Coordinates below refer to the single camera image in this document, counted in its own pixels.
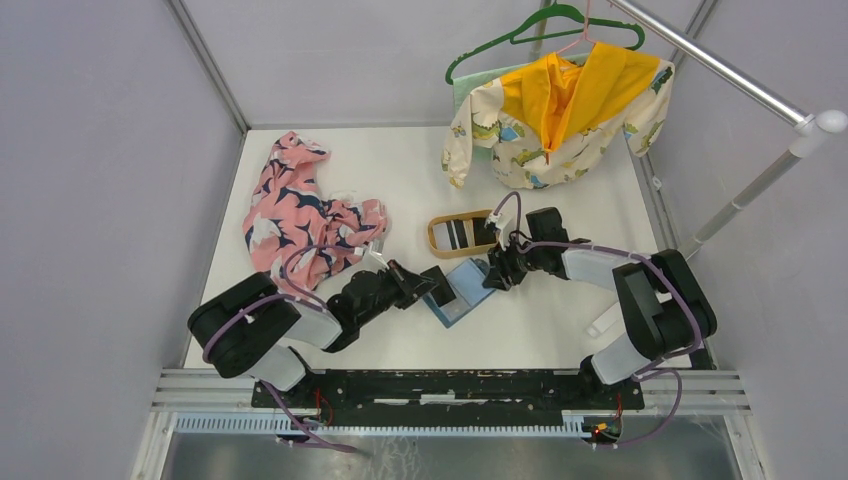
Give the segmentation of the oval wooden tray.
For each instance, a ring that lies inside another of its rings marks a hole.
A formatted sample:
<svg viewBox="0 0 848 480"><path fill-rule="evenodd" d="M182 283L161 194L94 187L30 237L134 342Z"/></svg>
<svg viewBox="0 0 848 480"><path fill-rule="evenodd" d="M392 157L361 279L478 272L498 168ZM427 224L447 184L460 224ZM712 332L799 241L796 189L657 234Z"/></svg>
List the oval wooden tray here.
<svg viewBox="0 0 848 480"><path fill-rule="evenodd" d="M432 219L426 228L428 246L439 259L454 259L487 253L500 243L491 209L469 211Z"/></svg>

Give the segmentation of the blue leather card holder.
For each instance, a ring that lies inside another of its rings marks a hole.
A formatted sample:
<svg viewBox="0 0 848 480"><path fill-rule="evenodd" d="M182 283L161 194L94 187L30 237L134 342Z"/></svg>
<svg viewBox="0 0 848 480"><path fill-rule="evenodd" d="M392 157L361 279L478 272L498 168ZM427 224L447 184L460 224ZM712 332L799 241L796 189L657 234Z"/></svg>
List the blue leather card holder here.
<svg viewBox="0 0 848 480"><path fill-rule="evenodd" d="M467 258L448 273L444 273L456 294L454 301L437 307L429 294L423 297L424 303L445 328L454 326L494 293L493 289L482 286L488 270L489 265L484 260Z"/></svg>

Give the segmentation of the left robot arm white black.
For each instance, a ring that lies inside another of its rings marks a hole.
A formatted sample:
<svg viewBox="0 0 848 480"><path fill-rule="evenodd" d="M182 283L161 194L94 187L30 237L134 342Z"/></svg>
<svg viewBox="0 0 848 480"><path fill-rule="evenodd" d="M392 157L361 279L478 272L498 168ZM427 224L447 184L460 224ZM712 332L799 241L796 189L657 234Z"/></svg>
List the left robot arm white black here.
<svg viewBox="0 0 848 480"><path fill-rule="evenodd" d="M312 370L289 338L336 353L360 337L383 313L404 310L440 286L437 268L413 273L391 260L378 271L360 271L321 307L278 291L270 277L253 274L198 307L187 328L204 362L225 378L250 376L275 388L290 407L314 394Z"/></svg>

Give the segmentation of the black credit card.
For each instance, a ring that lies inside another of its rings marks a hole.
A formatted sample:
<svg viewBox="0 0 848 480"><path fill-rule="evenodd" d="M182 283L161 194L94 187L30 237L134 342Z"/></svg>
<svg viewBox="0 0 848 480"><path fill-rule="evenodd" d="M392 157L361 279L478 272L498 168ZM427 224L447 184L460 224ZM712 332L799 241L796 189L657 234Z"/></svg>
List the black credit card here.
<svg viewBox="0 0 848 480"><path fill-rule="evenodd" d="M435 287L428 294L437 307L443 307L456 299L453 288L439 266L433 266L421 275L435 283Z"/></svg>

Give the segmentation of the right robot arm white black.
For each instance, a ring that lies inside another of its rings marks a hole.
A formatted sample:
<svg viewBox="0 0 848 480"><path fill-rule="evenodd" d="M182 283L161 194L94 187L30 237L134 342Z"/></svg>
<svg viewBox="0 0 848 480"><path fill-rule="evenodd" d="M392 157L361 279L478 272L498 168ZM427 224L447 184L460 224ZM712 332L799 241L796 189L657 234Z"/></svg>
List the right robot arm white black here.
<svg viewBox="0 0 848 480"><path fill-rule="evenodd" d="M528 235L508 230L499 212L485 219L498 242L487 253L484 287L508 291L542 271L617 296L624 332L581 366L577 392L585 405L606 406L617 396L617 383L654 376L655 367L700 349L716 332L714 310L679 251L647 256L570 239L555 207L532 211L526 220Z"/></svg>

